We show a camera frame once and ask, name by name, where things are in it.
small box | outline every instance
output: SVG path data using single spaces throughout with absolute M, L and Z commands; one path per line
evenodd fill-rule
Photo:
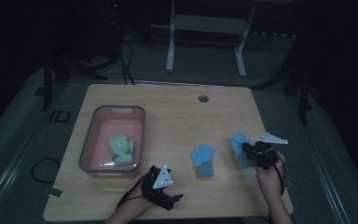
M 92 116 L 79 157 L 80 168 L 93 177 L 138 175 L 142 157 L 145 110 L 137 105 L 101 105 Z M 133 142 L 132 162 L 117 165 L 109 146 L 114 137 L 125 135 Z

blue glove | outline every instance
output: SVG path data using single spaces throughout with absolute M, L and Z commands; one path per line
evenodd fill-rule
M 240 168 L 251 167 L 252 162 L 248 159 L 246 152 L 242 150 L 242 143 L 251 143 L 251 141 L 241 133 L 232 134 L 232 146 L 234 147 L 235 157 Z
M 213 176 L 213 148 L 207 145 L 194 147 L 190 153 L 198 177 Z

gray floor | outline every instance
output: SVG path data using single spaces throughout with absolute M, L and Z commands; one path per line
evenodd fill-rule
M 251 35 L 243 54 L 248 77 L 243 78 L 238 76 L 230 46 L 232 42 L 206 45 L 206 41 L 179 39 L 173 72 L 166 73 L 166 35 L 156 36 L 147 45 L 136 42 L 136 35 L 126 39 L 133 48 L 131 74 L 136 84 L 159 82 L 243 87 L 273 77 L 294 41 L 285 36 Z M 128 60 L 130 49 L 123 46 L 122 54 Z M 100 71 L 102 76 L 109 77 L 103 83 L 123 83 L 120 69 L 118 63 Z M 43 191 L 52 184 L 35 181 L 32 168 L 45 158 L 62 159 L 88 85 L 102 83 L 79 74 L 69 83 L 54 81 L 53 102 L 47 111 L 41 111 L 43 98 L 35 96 L 34 92 L 43 84 L 42 76 L 40 70 L 30 77 L 0 119 L 0 180 L 7 183 L 5 188 L 0 187 L 0 223 L 47 223 L 43 211 L 48 196 Z M 358 223 L 358 174 L 337 130 L 311 97 L 313 110 L 307 112 L 308 125 L 303 125 L 296 115 L 298 96 L 286 97 L 282 92 L 286 81 L 253 93 L 266 130 L 290 141 L 289 145 L 277 145 L 276 148 L 287 158 L 287 179 L 293 184 L 288 191 L 295 208 L 296 223 Z M 50 119 L 54 111 L 70 112 L 71 117 L 66 123 L 54 122 Z M 13 178 L 4 179 L 5 171 L 14 171 Z M 56 164 L 44 163 L 37 175 L 54 179 L 57 171 Z M 260 217 L 238 217 L 136 223 L 266 221 Z

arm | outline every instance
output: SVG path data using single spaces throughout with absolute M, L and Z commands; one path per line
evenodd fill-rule
M 284 161 L 284 156 L 278 152 L 278 156 Z M 283 174 L 283 164 L 280 160 L 276 163 L 278 170 Z M 273 167 L 264 170 L 261 167 L 255 167 L 257 173 L 257 183 L 266 200 L 271 221 L 274 224 L 294 223 L 290 217 L 281 196 L 281 182 Z
M 105 222 L 105 224 L 127 224 L 143 214 L 147 209 L 153 206 L 143 195 L 141 185 L 138 185 L 124 202 Z

forearm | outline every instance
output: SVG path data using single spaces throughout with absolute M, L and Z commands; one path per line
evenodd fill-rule
M 144 197 L 128 200 L 106 220 L 105 224 L 127 224 L 152 206 L 153 204 Z
M 267 199 L 269 216 L 273 224 L 292 224 L 294 223 L 281 197 L 276 199 Z

